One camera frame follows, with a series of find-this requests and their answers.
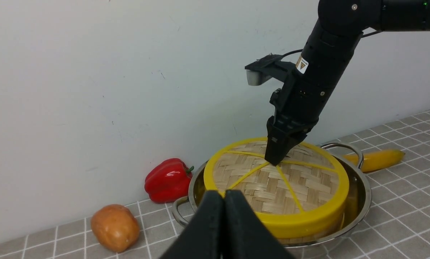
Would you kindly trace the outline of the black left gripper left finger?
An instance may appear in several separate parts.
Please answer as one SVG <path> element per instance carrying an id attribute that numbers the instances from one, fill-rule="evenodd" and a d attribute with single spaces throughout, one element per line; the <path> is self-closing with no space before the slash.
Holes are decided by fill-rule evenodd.
<path id="1" fill-rule="evenodd" d="M 207 191 L 195 215 L 162 259 L 220 259 L 225 233 L 225 203 L 217 191 Z"/>

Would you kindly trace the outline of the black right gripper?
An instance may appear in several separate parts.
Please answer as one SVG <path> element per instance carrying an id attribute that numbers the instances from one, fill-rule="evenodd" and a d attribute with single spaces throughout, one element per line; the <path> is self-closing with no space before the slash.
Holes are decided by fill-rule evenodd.
<path id="1" fill-rule="evenodd" d="M 321 28 L 312 31 L 283 87 L 271 97 L 275 113 L 267 123 L 267 162 L 278 165 L 294 146 L 304 141 L 318 122 L 362 36 L 362 32 L 337 36 Z"/>

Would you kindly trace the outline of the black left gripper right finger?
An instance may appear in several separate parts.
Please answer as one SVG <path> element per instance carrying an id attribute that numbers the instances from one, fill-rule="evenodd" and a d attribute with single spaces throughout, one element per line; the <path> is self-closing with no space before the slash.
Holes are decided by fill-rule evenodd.
<path id="1" fill-rule="evenodd" d="M 294 259 L 268 231 L 239 190 L 225 192 L 223 259 Z"/>

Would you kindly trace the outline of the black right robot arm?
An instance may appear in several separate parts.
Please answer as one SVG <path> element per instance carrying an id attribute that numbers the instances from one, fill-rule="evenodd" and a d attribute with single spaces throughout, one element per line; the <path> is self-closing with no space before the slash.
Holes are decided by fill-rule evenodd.
<path id="1" fill-rule="evenodd" d="M 352 59 L 363 31 L 430 31 L 430 0 L 321 0 L 318 19 L 270 98 L 265 159 L 278 165 L 304 141 Z"/>

